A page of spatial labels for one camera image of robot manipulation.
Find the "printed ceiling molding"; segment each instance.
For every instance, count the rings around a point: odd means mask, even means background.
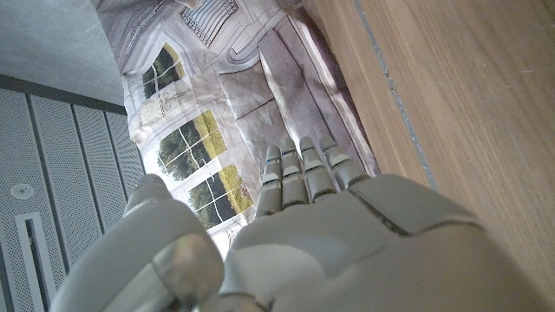
[[[186,25],[210,48],[225,21],[237,10],[235,0],[205,0],[196,10],[186,8],[181,16]]]

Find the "printed wall image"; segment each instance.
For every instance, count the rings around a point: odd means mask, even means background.
[[[121,72],[147,172],[224,255],[252,221],[265,151],[331,135],[374,156],[333,55],[299,0],[92,0]]]

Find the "wooden table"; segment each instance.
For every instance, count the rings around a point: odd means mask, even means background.
[[[305,7],[325,28],[382,172],[478,214],[555,302],[555,3]]]

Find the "ceiling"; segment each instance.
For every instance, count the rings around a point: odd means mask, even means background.
[[[0,38],[0,74],[123,105],[120,74],[89,0],[0,1]]]

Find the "window pane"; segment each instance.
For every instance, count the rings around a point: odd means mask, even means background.
[[[226,196],[229,198],[233,210],[237,214],[245,211],[254,204],[235,165],[225,167],[218,172],[218,175],[224,184],[224,188],[228,191]]]
[[[237,167],[229,165],[189,191],[189,204],[209,229],[243,212],[253,202]]]
[[[199,129],[200,136],[204,138],[202,143],[210,159],[216,158],[216,156],[227,150],[211,110],[205,111],[193,121],[195,127]]]
[[[179,130],[176,130],[160,142],[158,157],[164,165],[167,165],[185,150],[186,142],[181,137]]]
[[[142,82],[144,83],[143,89],[145,91],[145,98],[148,99],[156,93],[156,84],[154,82],[154,71],[152,67],[142,75]]]
[[[218,214],[216,213],[216,208],[214,204],[208,205],[207,207],[196,212],[197,217],[200,222],[205,226],[206,229],[210,229],[221,223]]]
[[[161,90],[174,81],[180,79],[175,67],[169,69],[165,74],[158,78],[158,89]]]
[[[184,180],[197,171],[199,167],[191,157],[191,153],[185,152],[166,165],[166,169],[175,180]]]

